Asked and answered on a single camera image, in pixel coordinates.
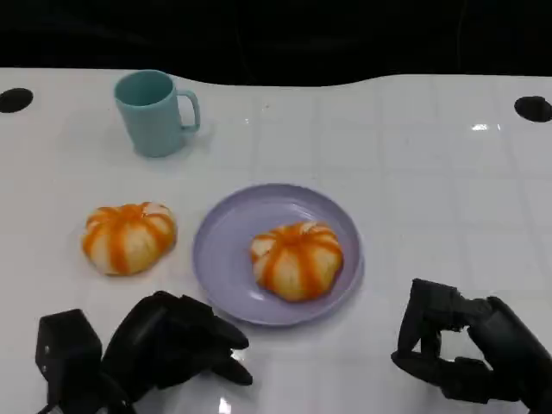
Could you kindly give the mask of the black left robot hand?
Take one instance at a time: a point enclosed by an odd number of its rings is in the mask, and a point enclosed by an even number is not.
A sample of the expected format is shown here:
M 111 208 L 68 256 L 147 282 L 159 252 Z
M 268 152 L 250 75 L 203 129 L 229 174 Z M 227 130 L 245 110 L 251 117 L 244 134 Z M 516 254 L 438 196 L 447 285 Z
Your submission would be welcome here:
M 232 354 L 247 337 L 207 304 L 158 291 L 140 300 L 110 339 L 102 369 L 131 403 L 156 388 L 178 386 L 210 372 L 238 386 L 251 373 Z

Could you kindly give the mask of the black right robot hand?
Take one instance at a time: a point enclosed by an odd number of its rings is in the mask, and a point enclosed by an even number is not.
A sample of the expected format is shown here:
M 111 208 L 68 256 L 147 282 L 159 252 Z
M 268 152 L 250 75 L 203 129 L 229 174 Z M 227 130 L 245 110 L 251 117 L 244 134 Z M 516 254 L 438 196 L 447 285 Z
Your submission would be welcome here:
M 466 330 L 483 360 L 441 357 L 442 332 Z M 522 402 L 551 411 L 551 355 L 501 299 L 464 298 L 448 285 L 414 279 L 393 363 L 448 399 Z

